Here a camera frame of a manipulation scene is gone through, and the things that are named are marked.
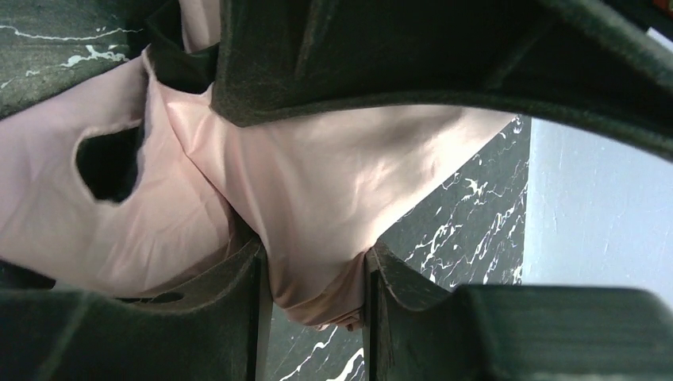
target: black marble surface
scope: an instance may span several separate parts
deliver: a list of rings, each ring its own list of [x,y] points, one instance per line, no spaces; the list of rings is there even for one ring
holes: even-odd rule
[[[0,2],[0,118],[136,56],[144,39],[141,21],[162,2]],[[518,117],[390,228],[384,241],[447,289],[519,283],[529,144],[530,118]],[[317,332],[274,312],[269,380],[359,380],[363,371],[360,332]]]

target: white wall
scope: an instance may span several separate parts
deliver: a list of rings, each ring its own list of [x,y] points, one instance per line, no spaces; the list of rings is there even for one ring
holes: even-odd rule
[[[673,164],[533,119],[522,280],[645,288],[673,307]]]

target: pink satin cloth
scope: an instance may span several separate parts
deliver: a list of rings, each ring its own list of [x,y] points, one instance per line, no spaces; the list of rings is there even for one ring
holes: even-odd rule
[[[212,43],[208,33],[190,46]],[[158,83],[144,53],[0,121],[0,257],[84,289],[151,296],[240,248],[233,208],[260,235],[290,320],[358,328],[363,253],[514,117],[388,106],[242,129],[210,109],[211,90]],[[79,143],[143,119],[133,193],[94,199]]]

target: fabric hole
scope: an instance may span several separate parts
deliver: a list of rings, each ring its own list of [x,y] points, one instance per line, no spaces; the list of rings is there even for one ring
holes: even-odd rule
[[[79,175],[97,200],[123,202],[138,176],[137,152],[144,139],[141,125],[82,141],[75,158]]]

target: white marble vein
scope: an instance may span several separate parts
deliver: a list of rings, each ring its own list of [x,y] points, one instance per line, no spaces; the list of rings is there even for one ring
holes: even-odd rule
[[[355,366],[356,360],[360,359],[360,363],[358,366]],[[364,349],[360,348],[355,352],[353,356],[351,356],[348,361],[346,361],[346,365],[344,366],[344,370],[341,371],[341,373],[335,378],[335,379],[327,379],[326,381],[346,381],[346,378],[349,377],[350,375],[351,379],[354,379],[360,372],[360,369],[364,366]]]
[[[24,38],[30,38],[34,40],[52,40],[52,41],[90,41],[90,40],[97,40],[99,38],[107,37],[110,35],[113,35],[115,33],[138,33],[141,32],[143,29],[123,29],[123,28],[116,28],[112,29],[108,32],[104,33],[99,33],[93,36],[84,36],[84,37],[59,37],[59,36],[45,36],[45,35],[40,35],[40,34],[30,34],[30,33],[24,33],[17,29],[16,27],[12,25],[0,25],[0,29],[9,29],[14,32],[15,36],[18,37],[24,37]],[[102,28],[96,28],[96,32],[101,32],[105,30],[106,27]]]
[[[298,375],[299,372],[302,371],[302,366],[303,366],[304,364],[306,364],[309,360],[311,360],[311,358],[313,358],[313,354],[314,354],[318,349],[325,349],[325,348],[327,348],[327,346],[329,345],[329,343],[332,341],[332,338],[334,337],[334,333],[337,332],[337,328],[338,328],[338,327],[334,327],[334,328],[332,329],[332,333],[330,333],[330,335],[329,335],[329,339],[327,339],[326,342],[323,343],[322,341],[318,341],[318,342],[313,346],[313,350],[311,351],[311,353],[310,353],[310,354],[309,354],[309,355],[308,355],[308,356],[307,356],[307,357],[306,357],[306,358],[305,358],[299,365],[297,365],[297,367],[296,367],[296,368],[295,368],[289,375],[285,375],[285,376],[283,376],[279,381],[286,381],[286,380],[290,379],[291,377],[293,377],[294,375]]]
[[[520,171],[525,170],[527,168],[527,162],[520,161],[516,168],[515,168],[515,176],[516,177]],[[509,228],[507,231],[507,237],[510,239],[512,237],[513,232],[516,230],[516,228],[519,225],[523,225],[524,218],[523,216],[525,215],[525,212],[523,211],[523,208],[525,208],[525,195],[527,191],[527,187],[524,187],[520,192],[519,195],[516,197],[514,200],[514,203],[511,205],[510,208],[507,210],[501,211],[501,212],[496,212],[494,215],[494,220],[491,222],[489,227],[487,228],[486,232],[484,233],[482,239],[480,242],[476,245],[474,252],[472,253],[471,256],[463,256],[459,258],[458,260],[455,260],[450,263],[445,263],[444,260],[441,258],[436,257],[436,252],[442,248],[448,241],[449,239],[454,236],[457,233],[460,233],[460,229],[463,227],[461,224],[456,224],[453,222],[453,214],[456,212],[458,207],[464,203],[468,202],[469,200],[474,200],[471,201],[474,205],[483,205],[486,203],[486,200],[480,200],[482,196],[485,194],[495,196],[496,198],[503,198],[505,194],[511,192],[511,188],[509,187],[504,187],[501,190],[498,190],[496,186],[492,186],[487,188],[486,186],[488,185],[488,182],[485,182],[483,184],[480,184],[478,180],[474,179],[465,179],[463,182],[459,181],[460,179],[460,174],[456,174],[453,176],[453,179],[450,183],[449,186],[453,185],[456,186],[458,183],[464,183],[467,181],[467,184],[464,189],[468,191],[466,196],[464,196],[458,203],[453,207],[453,210],[449,212],[449,218],[446,223],[438,226],[436,228],[435,233],[432,236],[432,239],[426,241],[427,239],[427,234],[423,237],[423,241],[421,243],[417,244],[414,248],[414,250],[405,258],[405,261],[409,261],[411,258],[414,257],[415,253],[417,252],[424,252],[423,254],[425,255],[424,260],[421,262],[421,268],[420,272],[422,274],[425,274],[425,276],[433,281],[434,283],[438,282],[437,279],[437,271],[441,270],[441,278],[442,280],[448,279],[449,277],[452,276],[453,272],[459,267],[460,264],[467,264],[470,265],[469,268],[467,269],[471,274],[469,274],[469,281],[472,282],[474,281],[474,276],[475,276],[475,271],[476,268],[474,268],[472,265],[475,263],[475,260],[483,260],[486,256],[486,254],[490,251],[492,241],[495,238],[495,235],[499,232],[501,232],[506,223],[508,221],[511,221],[512,217],[516,215],[513,225]],[[494,271],[496,268],[498,261],[499,261],[499,256],[500,256],[500,251],[504,250],[504,248],[500,248],[501,245],[504,245],[504,242],[497,243],[497,250],[494,252],[494,258],[491,260],[488,269],[486,270],[486,274],[484,275],[483,279],[481,279],[482,282],[486,282],[490,278],[490,273]],[[454,250],[458,249],[458,245],[454,244]],[[516,274],[513,274],[513,280],[514,282],[517,282],[517,276]],[[451,284],[450,287],[453,288],[456,286],[456,284]]]
[[[517,115],[516,118],[514,118],[514,121],[517,123],[514,128],[512,129],[512,132],[515,134],[520,134],[521,131],[524,129],[524,123],[521,121],[521,115]]]
[[[21,78],[26,78],[26,77],[31,77],[34,75],[39,75],[39,74],[44,74],[46,72],[54,71],[54,70],[59,70],[62,67],[65,68],[72,68],[82,62],[87,62],[91,60],[108,60],[112,62],[126,62],[129,61],[129,58],[119,52],[114,52],[113,49],[115,49],[118,45],[109,45],[107,51],[98,51],[96,50],[96,47],[93,45],[84,45],[84,48],[87,50],[88,55],[80,55],[80,54],[75,54],[73,56],[70,56],[67,58],[67,60],[63,63],[59,63],[56,65],[51,65],[51,66],[46,66],[46,67],[41,67],[39,70],[33,69],[33,70],[26,70],[24,74],[22,75],[16,75],[13,78],[7,79],[5,82],[0,83],[0,90],[5,89],[7,86],[9,86],[12,82],[14,82],[17,79]]]
[[[521,276],[523,274],[523,263],[519,264],[512,270],[512,278],[514,284],[521,284]]]

